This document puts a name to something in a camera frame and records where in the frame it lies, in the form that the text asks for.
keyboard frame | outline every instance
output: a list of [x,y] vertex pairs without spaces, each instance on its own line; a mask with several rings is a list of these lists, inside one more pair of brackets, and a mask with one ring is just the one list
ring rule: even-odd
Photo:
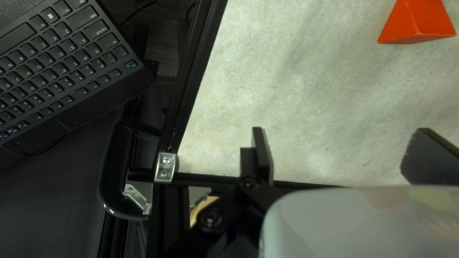
[[[37,14],[41,15],[41,12],[46,10],[48,7],[51,7],[54,10],[54,4],[57,3],[59,0],[46,0],[43,3],[37,5],[35,8],[31,9],[24,15],[20,16],[10,24],[6,25],[2,29],[0,29],[0,35],[4,36],[6,33],[12,31],[13,29],[19,27],[24,22],[28,22],[31,18],[36,16]],[[96,57],[92,57],[87,62],[81,63],[77,69],[69,69],[64,75],[59,76],[57,79],[50,81],[47,85],[43,87],[39,87],[38,90],[29,93],[26,97],[21,98],[19,100],[27,100],[33,94],[36,94],[39,90],[45,89],[50,86],[54,82],[58,82],[59,79],[68,76],[69,73],[80,70],[86,64],[90,64],[91,61],[95,60],[96,58],[102,58],[102,55],[107,53],[108,51],[113,52],[113,49],[122,45],[128,51],[128,55],[124,56],[123,58],[118,58],[118,60],[110,65],[107,65],[101,71],[96,72],[94,75],[86,77],[81,82],[75,83],[75,85],[71,86],[70,88],[64,88],[64,91],[55,95],[54,97],[46,100],[44,103],[39,104],[32,108],[29,111],[26,111],[24,114],[17,116],[13,120],[6,122],[4,125],[0,126],[0,132],[6,131],[6,129],[10,128],[11,126],[16,126],[16,124],[20,121],[27,121],[30,125],[20,129],[18,132],[11,134],[9,137],[2,139],[0,141],[0,146],[4,149],[8,150],[4,151],[0,148],[0,167],[6,163],[11,162],[12,160],[16,159],[17,157],[21,157],[14,153],[30,153],[41,146],[45,145],[46,143],[50,142],[53,139],[59,138],[60,136],[64,135],[65,133],[87,123],[88,121],[116,108],[119,105],[137,97],[138,95],[146,92],[148,89],[151,88],[153,82],[153,75],[149,68],[144,65],[143,58],[140,58],[136,55],[133,48],[130,46],[129,42],[125,39],[123,33],[120,31],[119,27],[116,25],[116,22],[113,22],[114,19],[110,16],[106,8],[97,0],[87,0],[85,4],[80,6],[78,9],[73,9],[72,6],[67,2],[67,4],[71,7],[72,12],[68,15],[62,17],[58,12],[56,12],[60,19],[53,24],[48,23],[48,27],[43,29],[42,31],[36,31],[35,34],[29,37],[27,40],[17,44],[15,47],[8,50],[5,54],[1,55],[0,58],[3,56],[8,56],[14,50],[19,49],[20,46],[30,43],[31,40],[35,39],[38,36],[42,36],[43,33],[47,32],[50,29],[53,29],[55,25],[58,25],[62,21],[66,21],[68,18],[75,15],[78,11],[86,8],[87,6],[92,6],[95,11],[98,13],[98,17],[94,20],[90,21],[89,23],[85,24],[81,28],[76,31],[72,31],[71,34],[61,37],[61,39],[55,43],[49,43],[45,50],[38,51],[38,54],[34,55],[33,57],[28,58],[25,62],[21,64],[17,64],[13,69],[5,71],[0,78],[4,78],[7,74],[16,71],[16,69],[20,68],[22,65],[27,65],[29,61],[32,59],[37,58],[42,53],[48,52],[50,48],[55,45],[59,45],[60,42],[70,39],[73,35],[83,32],[84,28],[98,22],[99,20],[103,20],[106,25],[109,27],[109,30],[101,35],[99,35],[95,39],[89,39],[88,43],[83,46],[79,46],[78,49],[73,51],[72,53],[68,53],[67,56],[60,60],[56,60],[52,65],[46,66],[43,71],[46,71],[48,68],[57,65],[66,58],[73,56],[76,52],[81,49],[85,49],[86,47],[92,44],[93,42],[97,42],[97,40],[103,38],[104,36],[114,33],[117,37],[119,43],[112,46],[108,50],[102,50],[102,53]],[[128,69],[124,64],[134,60],[137,63],[137,67]],[[98,78],[108,75],[108,73],[114,69],[119,69],[121,71],[121,75],[112,78],[110,82],[100,85],[99,88],[94,90],[89,90],[89,92],[83,96],[76,95],[76,91],[81,89],[82,87],[86,87],[86,85],[90,84],[91,82],[97,81]],[[21,86],[22,84],[28,82],[36,76],[35,73],[28,79],[24,79],[19,84],[14,84],[14,87],[2,92],[0,95],[4,95],[9,93],[11,90],[15,89],[17,86]],[[70,95],[74,101],[68,104],[64,103],[64,106],[55,110],[51,115],[44,116],[39,121],[32,121],[30,116],[35,113],[40,113],[40,110],[49,107],[52,103],[56,101],[61,101],[62,98]],[[8,111],[8,109],[17,103],[9,105],[7,108],[0,110],[0,112]]]

metal bracket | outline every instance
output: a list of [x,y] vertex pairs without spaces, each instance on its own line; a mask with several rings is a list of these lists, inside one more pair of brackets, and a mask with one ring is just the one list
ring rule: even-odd
[[176,154],[160,152],[156,162],[155,183],[171,183],[177,161]]
[[143,215],[150,214],[151,203],[147,203],[146,198],[133,185],[126,184],[123,195],[129,197],[135,204],[137,204],[137,206],[142,209]]

keyboard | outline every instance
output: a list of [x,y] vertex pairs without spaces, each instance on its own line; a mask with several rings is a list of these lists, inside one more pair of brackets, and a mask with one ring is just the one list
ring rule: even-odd
[[[102,8],[95,0],[47,0],[0,29],[0,145],[56,117],[67,129],[95,118],[91,109],[75,109],[80,103],[114,108],[102,107],[110,100],[95,105],[92,96],[107,94],[119,105],[151,86],[145,80],[141,90],[106,90],[127,84],[145,66]],[[130,87],[133,94],[126,92]],[[85,120],[66,123],[72,108]]]

orange block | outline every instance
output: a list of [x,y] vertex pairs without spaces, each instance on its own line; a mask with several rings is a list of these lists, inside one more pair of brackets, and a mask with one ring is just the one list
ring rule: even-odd
[[454,36],[442,0],[397,0],[378,43],[414,44]]

bolt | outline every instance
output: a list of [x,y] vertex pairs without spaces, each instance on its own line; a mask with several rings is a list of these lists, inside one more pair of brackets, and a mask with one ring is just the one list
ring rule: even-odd
[[161,171],[159,172],[159,175],[162,176],[162,177],[167,176],[167,175],[168,175],[168,171],[165,170],[165,169],[163,169],[163,170],[161,170]]
[[169,165],[171,163],[171,160],[165,157],[164,159],[162,159],[161,162],[163,165]]
[[242,181],[242,185],[247,188],[254,188],[258,185],[258,182],[253,178],[246,178]]

